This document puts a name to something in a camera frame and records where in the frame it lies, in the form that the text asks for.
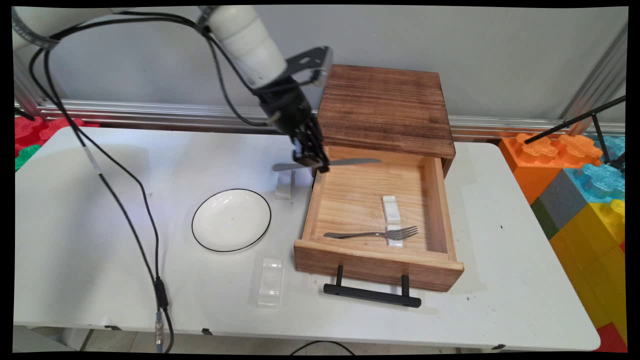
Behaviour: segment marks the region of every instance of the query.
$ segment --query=knife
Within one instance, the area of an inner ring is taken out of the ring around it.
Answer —
[[[330,161],[329,166],[333,167],[336,165],[355,165],[355,164],[368,164],[368,163],[379,163],[378,159],[367,159],[367,158],[351,158],[351,159],[340,159],[335,161]],[[291,170],[294,168],[303,168],[305,165],[297,164],[297,163],[279,163],[273,165],[271,168],[273,171],[284,171]]]

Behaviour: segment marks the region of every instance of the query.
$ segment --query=silver fork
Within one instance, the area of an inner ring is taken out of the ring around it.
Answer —
[[[417,226],[405,227],[400,230],[389,230],[387,232],[381,233],[355,233],[355,234],[339,234],[339,233],[325,233],[324,235],[327,238],[335,238],[335,239],[344,239],[344,238],[352,238],[354,236],[365,236],[365,235],[378,235],[378,236],[386,236],[391,240],[404,240],[418,233]]]

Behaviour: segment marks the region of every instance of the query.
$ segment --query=black handle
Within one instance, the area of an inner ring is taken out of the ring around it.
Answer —
[[[342,286],[342,265],[338,266],[338,276],[335,279],[335,285],[324,284],[324,293],[408,307],[420,307],[420,305],[422,305],[421,299],[409,296],[409,275],[402,275],[402,295],[381,293],[379,291]]]

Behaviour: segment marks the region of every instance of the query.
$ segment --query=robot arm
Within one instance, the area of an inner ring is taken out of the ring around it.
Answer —
[[[130,8],[30,8],[12,7],[13,50],[29,44],[52,49],[48,38],[73,24]],[[250,5],[201,6],[201,20],[211,30],[260,107],[281,133],[294,144],[293,160],[320,172],[328,171],[322,132],[307,98],[292,75],[313,71],[312,82],[323,86],[332,64],[329,47],[315,47],[286,59]]]

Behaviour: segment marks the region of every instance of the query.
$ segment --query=gray wall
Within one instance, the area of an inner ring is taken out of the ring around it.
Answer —
[[[256,8],[285,56],[326,44],[335,63],[439,72],[450,115],[541,119],[558,118],[628,19],[627,7]],[[195,6],[147,10],[198,15]],[[204,39],[177,24],[84,31],[51,58],[69,99],[225,105]],[[256,107],[228,66],[223,73],[236,106]],[[317,106],[320,92],[306,91]]]
[[[620,90],[614,95],[611,100],[621,97],[627,93],[627,83],[625,82]],[[625,117],[627,116],[626,112],[627,103],[623,102],[618,104],[612,108],[606,109],[605,111],[598,114],[598,120],[602,122],[617,122],[617,123],[625,123]]]

